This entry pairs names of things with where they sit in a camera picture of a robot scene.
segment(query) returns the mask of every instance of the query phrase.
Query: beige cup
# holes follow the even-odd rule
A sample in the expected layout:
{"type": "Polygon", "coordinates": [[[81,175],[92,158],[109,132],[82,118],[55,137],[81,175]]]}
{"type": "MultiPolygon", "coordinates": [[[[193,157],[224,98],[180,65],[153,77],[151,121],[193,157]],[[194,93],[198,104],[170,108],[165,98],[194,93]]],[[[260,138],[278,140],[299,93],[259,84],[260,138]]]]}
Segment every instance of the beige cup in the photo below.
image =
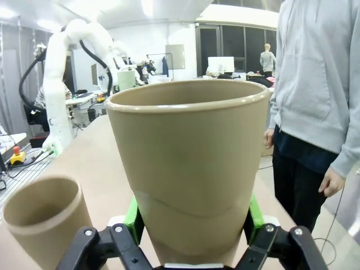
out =
{"type": "Polygon", "coordinates": [[[16,191],[4,205],[3,220],[44,270],[55,269],[77,230],[92,225],[80,184],[59,175],[16,191]]]}
{"type": "Polygon", "coordinates": [[[269,91],[233,80],[138,87],[106,101],[160,262],[232,264],[258,169],[269,91]]]}

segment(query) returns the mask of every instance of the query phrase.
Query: person's left hand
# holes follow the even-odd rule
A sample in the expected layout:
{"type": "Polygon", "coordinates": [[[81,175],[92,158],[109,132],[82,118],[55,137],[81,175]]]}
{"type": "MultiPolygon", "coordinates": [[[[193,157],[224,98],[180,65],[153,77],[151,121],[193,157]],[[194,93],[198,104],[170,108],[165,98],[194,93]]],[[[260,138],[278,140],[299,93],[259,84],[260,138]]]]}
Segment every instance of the person's left hand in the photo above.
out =
{"type": "Polygon", "coordinates": [[[329,167],[320,185],[319,193],[324,192],[325,197],[331,197],[342,189],[344,185],[345,179],[335,172],[332,167],[329,167]]]}

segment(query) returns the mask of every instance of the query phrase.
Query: hand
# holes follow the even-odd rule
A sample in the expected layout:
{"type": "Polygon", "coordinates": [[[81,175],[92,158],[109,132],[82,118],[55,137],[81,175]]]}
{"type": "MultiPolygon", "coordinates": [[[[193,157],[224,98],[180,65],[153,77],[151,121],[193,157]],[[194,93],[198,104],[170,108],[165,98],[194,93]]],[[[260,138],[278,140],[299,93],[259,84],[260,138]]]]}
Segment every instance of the hand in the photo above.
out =
{"type": "Polygon", "coordinates": [[[320,185],[319,193],[324,192],[325,197],[331,197],[342,189],[344,185],[345,179],[335,172],[332,167],[329,167],[320,185]]]}
{"type": "Polygon", "coordinates": [[[275,130],[273,128],[268,128],[268,130],[265,131],[264,143],[266,149],[270,149],[274,145],[274,132],[275,130]]]}

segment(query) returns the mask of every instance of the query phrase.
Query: hoodie pocket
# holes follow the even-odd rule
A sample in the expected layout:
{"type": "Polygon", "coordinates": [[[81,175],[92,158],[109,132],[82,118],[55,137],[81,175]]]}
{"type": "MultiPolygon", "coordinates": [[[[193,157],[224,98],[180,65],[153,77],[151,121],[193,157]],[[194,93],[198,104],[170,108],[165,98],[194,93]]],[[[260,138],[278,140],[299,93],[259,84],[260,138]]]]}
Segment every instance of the hoodie pocket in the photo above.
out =
{"type": "Polygon", "coordinates": [[[281,105],[294,113],[323,120],[331,109],[324,61],[308,56],[286,58],[288,61],[284,59],[281,76],[288,73],[290,80],[285,79],[283,85],[279,82],[284,91],[281,105]]]}

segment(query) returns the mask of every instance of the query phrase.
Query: cup rim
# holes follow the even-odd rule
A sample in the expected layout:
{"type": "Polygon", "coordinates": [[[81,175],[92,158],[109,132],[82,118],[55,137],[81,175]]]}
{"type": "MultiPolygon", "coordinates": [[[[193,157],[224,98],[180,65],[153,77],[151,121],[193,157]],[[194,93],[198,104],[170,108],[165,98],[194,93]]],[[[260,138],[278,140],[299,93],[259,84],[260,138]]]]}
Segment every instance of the cup rim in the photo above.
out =
{"type": "MultiPolygon", "coordinates": [[[[123,113],[153,113],[153,114],[181,113],[181,112],[185,113],[185,112],[209,111],[209,110],[218,110],[229,107],[243,106],[246,104],[255,103],[263,99],[268,99],[270,95],[269,89],[266,86],[259,83],[235,81],[235,80],[227,80],[227,79],[216,79],[216,80],[211,80],[211,82],[252,84],[254,86],[262,88],[262,91],[260,93],[246,97],[233,98],[230,100],[202,102],[202,103],[188,103],[188,104],[174,104],[174,105],[122,105],[112,102],[114,97],[117,97],[118,95],[123,95],[125,92],[140,91],[143,88],[149,88],[158,85],[163,86],[165,84],[174,84],[174,83],[183,84],[188,82],[192,82],[192,81],[157,83],[157,84],[144,85],[141,87],[134,87],[131,89],[123,90],[107,98],[105,101],[105,107],[108,110],[121,111],[123,113]]],[[[209,82],[209,80],[194,80],[194,82],[202,83],[202,82],[209,82]]]]}
{"type": "Polygon", "coordinates": [[[23,188],[27,188],[27,187],[29,187],[35,183],[41,182],[41,181],[43,181],[43,182],[53,181],[54,178],[62,178],[62,179],[65,178],[68,181],[72,181],[72,182],[76,183],[78,191],[77,191],[75,197],[73,198],[73,200],[71,201],[71,203],[67,207],[62,209],[62,211],[60,211],[58,214],[56,214],[55,216],[53,216],[50,219],[47,219],[45,221],[42,221],[42,222],[39,222],[36,224],[32,224],[32,225],[28,225],[28,226],[13,225],[6,221],[4,213],[5,213],[6,206],[8,205],[8,203],[18,193],[18,191],[16,191],[6,200],[6,202],[4,203],[4,206],[3,206],[3,211],[2,211],[2,220],[4,222],[4,225],[11,232],[16,233],[18,235],[36,235],[41,232],[49,231],[49,230],[53,229],[54,227],[58,226],[62,221],[66,220],[73,213],[73,211],[76,209],[76,207],[78,207],[79,203],[81,202],[83,192],[82,192],[80,183],[70,177],[67,177],[64,175],[49,175],[42,179],[36,180],[35,182],[33,182],[29,185],[26,185],[23,188]]]}

